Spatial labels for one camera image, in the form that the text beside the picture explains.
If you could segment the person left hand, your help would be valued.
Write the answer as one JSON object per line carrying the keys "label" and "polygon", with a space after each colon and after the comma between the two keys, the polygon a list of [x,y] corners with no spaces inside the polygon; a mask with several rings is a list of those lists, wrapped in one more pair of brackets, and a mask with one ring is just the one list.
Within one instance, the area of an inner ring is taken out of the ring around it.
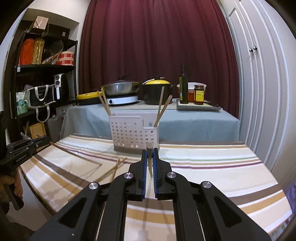
{"label": "person left hand", "polygon": [[0,178],[0,196],[1,196],[1,202],[9,203],[11,201],[7,191],[5,190],[4,185],[11,185],[13,184],[15,187],[15,195],[18,197],[22,197],[23,195],[23,187],[21,184],[20,174],[19,171],[16,172],[15,177],[3,175]]}

